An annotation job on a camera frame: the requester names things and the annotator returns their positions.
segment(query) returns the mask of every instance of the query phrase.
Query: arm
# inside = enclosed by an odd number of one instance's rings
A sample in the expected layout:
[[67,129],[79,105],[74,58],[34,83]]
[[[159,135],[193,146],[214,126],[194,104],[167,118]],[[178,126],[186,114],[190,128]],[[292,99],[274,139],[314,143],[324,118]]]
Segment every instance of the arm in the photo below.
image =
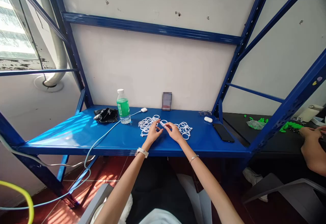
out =
[[[163,129],[157,127],[159,121],[160,120],[155,121],[150,127],[146,141],[142,145],[142,149],[148,151],[153,142],[162,134]],[[137,154],[115,188],[112,190],[94,224],[118,223],[144,159],[144,154]]]
[[[191,149],[188,143],[182,138],[178,127],[173,123],[166,123],[165,124],[166,130],[181,147],[183,152],[185,153],[187,159],[190,161],[192,157],[196,155],[196,153]],[[222,224],[227,223],[242,223],[240,216],[238,215],[237,211],[233,207],[230,199],[224,192],[221,185],[209,171],[209,169],[205,166],[205,164],[201,161],[199,157],[194,158],[191,161],[191,166],[194,169],[200,183],[202,184],[203,188],[207,192],[208,196],[210,197],[211,201],[214,204],[214,207],[217,210],[217,213],[220,217]]]
[[321,133],[325,133],[323,130],[325,128],[326,126],[318,127],[317,129],[303,127],[300,129],[300,134],[305,138],[301,152],[307,167],[313,172],[326,177],[326,153],[318,141],[322,136]]

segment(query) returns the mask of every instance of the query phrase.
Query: white plastic ring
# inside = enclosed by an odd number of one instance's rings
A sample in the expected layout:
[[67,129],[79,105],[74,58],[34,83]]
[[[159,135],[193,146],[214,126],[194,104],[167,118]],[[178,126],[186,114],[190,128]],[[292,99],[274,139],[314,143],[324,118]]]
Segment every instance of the white plastic ring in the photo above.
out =
[[182,133],[181,135],[182,135],[182,138],[183,138],[183,139],[185,139],[185,140],[188,140],[188,139],[189,139],[189,137],[190,137],[190,135],[189,135],[188,133]]

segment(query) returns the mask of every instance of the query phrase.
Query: white ring pile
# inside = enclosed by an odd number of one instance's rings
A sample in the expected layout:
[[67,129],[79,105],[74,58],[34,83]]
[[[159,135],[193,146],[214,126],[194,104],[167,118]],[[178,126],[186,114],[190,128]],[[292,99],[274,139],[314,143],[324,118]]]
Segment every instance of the white ring pile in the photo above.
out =
[[[140,129],[142,130],[142,133],[140,134],[140,136],[141,137],[147,136],[150,126],[153,124],[154,121],[158,120],[159,118],[160,118],[159,115],[154,115],[152,118],[151,117],[146,117],[145,119],[140,121],[138,123],[138,127],[140,127]],[[165,126],[164,121],[167,123],[166,120],[161,120],[160,121],[160,124],[163,127]],[[175,124],[175,125],[178,127],[182,137],[185,140],[188,140],[189,137],[190,137],[190,131],[192,130],[192,127],[190,127],[186,122],[181,122],[180,124]]]

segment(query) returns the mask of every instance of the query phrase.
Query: black plastic bag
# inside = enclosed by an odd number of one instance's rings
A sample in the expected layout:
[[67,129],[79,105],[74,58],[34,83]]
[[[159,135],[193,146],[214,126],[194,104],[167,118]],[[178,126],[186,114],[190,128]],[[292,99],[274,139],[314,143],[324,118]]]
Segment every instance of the black plastic bag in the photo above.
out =
[[118,121],[118,110],[113,108],[95,110],[94,114],[94,119],[99,123],[114,123]]

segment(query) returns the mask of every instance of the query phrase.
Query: yellow hose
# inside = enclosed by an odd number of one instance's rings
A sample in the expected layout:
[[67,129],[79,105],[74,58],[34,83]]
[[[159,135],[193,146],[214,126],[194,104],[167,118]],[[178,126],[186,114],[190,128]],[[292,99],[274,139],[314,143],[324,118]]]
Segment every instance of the yellow hose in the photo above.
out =
[[17,192],[20,192],[22,195],[24,195],[24,197],[27,201],[27,204],[28,204],[28,212],[29,212],[29,216],[30,216],[29,220],[28,220],[28,224],[32,224],[33,220],[34,220],[34,205],[33,205],[33,200],[31,198],[30,194],[26,190],[20,188],[19,186],[16,186],[16,185],[8,183],[8,182],[4,182],[4,181],[0,180],[0,185],[14,189]]

